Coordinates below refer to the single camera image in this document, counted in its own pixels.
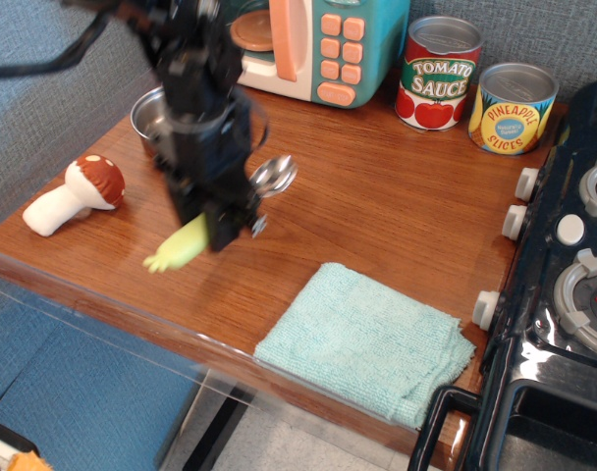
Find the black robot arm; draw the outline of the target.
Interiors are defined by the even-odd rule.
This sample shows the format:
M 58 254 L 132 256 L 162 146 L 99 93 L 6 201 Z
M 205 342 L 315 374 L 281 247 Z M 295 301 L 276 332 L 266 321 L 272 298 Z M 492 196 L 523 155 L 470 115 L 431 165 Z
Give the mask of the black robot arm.
M 253 152 L 253 104 L 238 86 L 242 50 L 218 1 L 80 1 L 138 36 L 164 94 L 163 124 L 150 135 L 181 223 L 206 218 L 221 251 L 258 219 L 245 173 Z

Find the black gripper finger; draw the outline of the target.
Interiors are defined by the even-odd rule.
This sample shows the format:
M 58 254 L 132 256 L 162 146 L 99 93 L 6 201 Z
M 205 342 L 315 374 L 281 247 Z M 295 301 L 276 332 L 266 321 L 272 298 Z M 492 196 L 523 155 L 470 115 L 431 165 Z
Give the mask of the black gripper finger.
M 188 224 L 203 212 L 201 196 L 194 190 L 172 188 L 170 197 L 182 226 Z
M 249 210 L 236 205 L 205 203 L 203 212 L 210 247 L 214 252 L 222 251 L 238 238 L 249 218 Z

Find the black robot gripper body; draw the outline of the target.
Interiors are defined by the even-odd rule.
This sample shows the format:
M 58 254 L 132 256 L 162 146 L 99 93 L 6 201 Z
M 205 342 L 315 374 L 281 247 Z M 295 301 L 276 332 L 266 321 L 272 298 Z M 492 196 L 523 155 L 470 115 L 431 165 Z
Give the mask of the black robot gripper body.
M 170 190 L 194 190 L 205 203 L 246 207 L 249 218 L 243 229 L 258 217 L 260 198 L 255 194 L 245 164 L 265 142 L 264 128 L 253 142 L 251 115 L 266 114 L 243 90 L 233 90 L 210 105 L 200 100 L 165 96 L 165 124 L 156 139 L 156 160 Z

